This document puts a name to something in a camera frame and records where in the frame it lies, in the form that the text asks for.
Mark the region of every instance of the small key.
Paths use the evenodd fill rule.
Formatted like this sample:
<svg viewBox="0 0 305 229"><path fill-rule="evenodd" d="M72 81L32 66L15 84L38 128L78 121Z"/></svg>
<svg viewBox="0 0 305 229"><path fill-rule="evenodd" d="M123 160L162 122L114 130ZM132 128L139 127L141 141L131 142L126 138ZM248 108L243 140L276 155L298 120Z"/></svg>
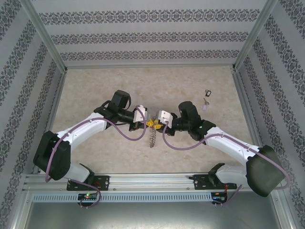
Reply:
<svg viewBox="0 0 305 229"><path fill-rule="evenodd" d="M206 111L208 109L208 105L210 104L208 101L206 101L205 98L204 99L204 105L203 105L203 111Z"/></svg>

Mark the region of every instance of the beige floor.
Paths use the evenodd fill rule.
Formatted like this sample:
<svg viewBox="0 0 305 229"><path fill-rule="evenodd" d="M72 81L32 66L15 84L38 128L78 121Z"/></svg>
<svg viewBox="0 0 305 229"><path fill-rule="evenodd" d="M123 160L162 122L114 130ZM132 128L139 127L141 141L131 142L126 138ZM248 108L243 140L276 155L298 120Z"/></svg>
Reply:
<svg viewBox="0 0 305 229"><path fill-rule="evenodd" d="M202 119L209 120L227 133L251 142L241 105L229 67L183 68L120 68L68 70L53 131L64 130L86 118L116 90L132 97L130 110L143 104L153 115L158 110L178 114L178 105L192 101ZM205 89L212 91L207 98L208 110L202 110ZM141 130L128 132L131 137ZM186 132L178 132L168 141L178 147L194 145ZM167 173L205 172L219 162L238 165L233 158L210 146L189 151L175 151L165 145L157 133L156 145L149 147L149 131L137 142L131 142L109 128L97 133L72 154L73 162L82 163L95 173Z"/></svg>

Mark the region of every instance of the yellow object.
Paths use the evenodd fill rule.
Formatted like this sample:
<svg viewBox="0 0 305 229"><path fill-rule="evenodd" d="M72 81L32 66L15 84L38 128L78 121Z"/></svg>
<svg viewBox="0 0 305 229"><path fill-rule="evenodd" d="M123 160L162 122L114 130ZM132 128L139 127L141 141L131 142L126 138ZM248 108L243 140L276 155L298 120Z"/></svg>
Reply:
<svg viewBox="0 0 305 229"><path fill-rule="evenodd" d="M148 127L154 127L156 130L157 129L160 129L162 127L161 124L159 124L159 121L158 120L152 120L150 119L149 122L146 122L146 125L148 125Z"/></svg>

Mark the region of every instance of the spring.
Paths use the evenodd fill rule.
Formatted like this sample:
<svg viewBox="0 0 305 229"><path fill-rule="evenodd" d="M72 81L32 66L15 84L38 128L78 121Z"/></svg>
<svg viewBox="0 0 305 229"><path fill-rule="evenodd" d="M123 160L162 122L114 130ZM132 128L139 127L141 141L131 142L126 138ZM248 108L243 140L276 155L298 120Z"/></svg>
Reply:
<svg viewBox="0 0 305 229"><path fill-rule="evenodd" d="M156 144L156 129L153 126L151 126L150 127L150 135L149 135L150 148L153 148L155 144Z"/></svg>

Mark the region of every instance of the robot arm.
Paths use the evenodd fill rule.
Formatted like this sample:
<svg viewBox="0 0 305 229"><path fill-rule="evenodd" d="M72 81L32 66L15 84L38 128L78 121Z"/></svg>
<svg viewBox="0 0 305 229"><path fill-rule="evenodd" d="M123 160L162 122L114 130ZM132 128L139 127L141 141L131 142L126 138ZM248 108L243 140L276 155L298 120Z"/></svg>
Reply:
<svg viewBox="0 0 305 229"><path fill-rule="evenodd" d="M54 154L49 176L54 180L64 177L91 184L94 173L82 164L71 162L71 152L92 135L104 131L111 126L104 120L98 120L99 118L105 118L113 123L123 122L129 124L130 131L143 128L144 123L140 112L137 109L134 109L133 112L124 109L128 102L129 104L131 102L130 95L118 90L111 101L107 101L101 107L96 108L89 117L78 124L55 134L51 131L46 132L41 138L33 160L34 164L46 172L52 149L60 138L67 134L65 139L58 145ZM140 105L138 109L144 114L145 119L148 118L146 108ZM74 127L77 128L69 134L69 131Z"/></svg>
<svg viewBox="0 0 305 229"><path fill-rule="evenodd" d="M280 165L280 161L271 147L254 146L230 136L215 124L202 120L192 102L181 103L179 112L180 118L174 113L166 111L157 113L160 123L168 123L169 128L165 130L167 135L174 136L175 131L188 131L195 141L201 141L208 136L217 134L217 136L208 138L203 144L223 151L242 165L232 167L220 164L215 177L211 178L213 182L248 185L255 193L266 197L284 179L283 173L278 168L256 153L249 151L252 149ZM158 131L163 132L164 128L165 125Z"/></svg>

